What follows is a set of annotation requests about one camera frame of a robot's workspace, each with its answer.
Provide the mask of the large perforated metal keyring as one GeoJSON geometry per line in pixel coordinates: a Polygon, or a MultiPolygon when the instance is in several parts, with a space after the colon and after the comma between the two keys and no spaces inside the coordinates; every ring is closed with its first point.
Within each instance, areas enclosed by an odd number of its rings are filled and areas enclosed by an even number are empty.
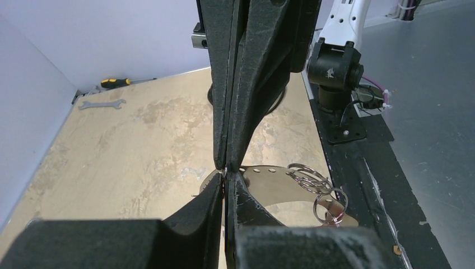
{"type": "Polygon", "coordinates": [[[358,221],[346,213],[344,191],[307,165],[242,166],[239,173],[250,195],[284,225],[330,226],[325,222],[325,212],[330,210],[345,212],[341,226],[358,226],[358,221]]]}

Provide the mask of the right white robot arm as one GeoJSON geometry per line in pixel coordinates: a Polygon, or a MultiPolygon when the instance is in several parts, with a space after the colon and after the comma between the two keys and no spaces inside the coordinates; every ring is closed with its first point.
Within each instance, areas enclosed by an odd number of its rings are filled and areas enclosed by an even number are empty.
{"type": "Polygon", "coordinates": [[[253,132],[290,80],[306,71],[322,107],[344,110],[364,68],[358,50],[369,1],[334,1],[313,35],[320,1],[198,1],[192,43],[211,65],[213,160],[237,171],[253,132]]]}

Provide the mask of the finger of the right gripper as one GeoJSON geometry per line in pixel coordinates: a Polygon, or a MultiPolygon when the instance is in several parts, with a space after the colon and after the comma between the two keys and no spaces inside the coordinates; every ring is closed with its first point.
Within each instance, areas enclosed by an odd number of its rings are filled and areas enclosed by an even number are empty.
{"type": "Polygon", "coordinates": [[[213,83],[213,159],[226,167],[240,1],[200,1],[213,83]]]}
{"type": "Polygon", "coordinates": [[[253,132],[304,69],[320,1],[245,1],[227,117],[226,168],[239,170],[253,132]]]}

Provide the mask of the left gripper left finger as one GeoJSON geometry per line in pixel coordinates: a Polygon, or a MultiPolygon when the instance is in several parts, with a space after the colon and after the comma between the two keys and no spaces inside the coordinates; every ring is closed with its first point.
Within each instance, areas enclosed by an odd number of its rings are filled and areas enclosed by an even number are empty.
{"type": "Polygon", "coordinates": [[[165,220],[43,220],[30,224],[2,268],[217,268],[223,177],[165,220]]]}

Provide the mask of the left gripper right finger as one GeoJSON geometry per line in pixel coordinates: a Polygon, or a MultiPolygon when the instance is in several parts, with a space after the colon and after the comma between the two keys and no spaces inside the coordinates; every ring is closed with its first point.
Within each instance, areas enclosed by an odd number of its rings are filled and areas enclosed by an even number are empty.
{"type": "Polygon", "coordinates": [[[227,268],[391,268],[377,235],[362,227],[287,227],[248,193],[243,176],[225,177],[227,268]]]}

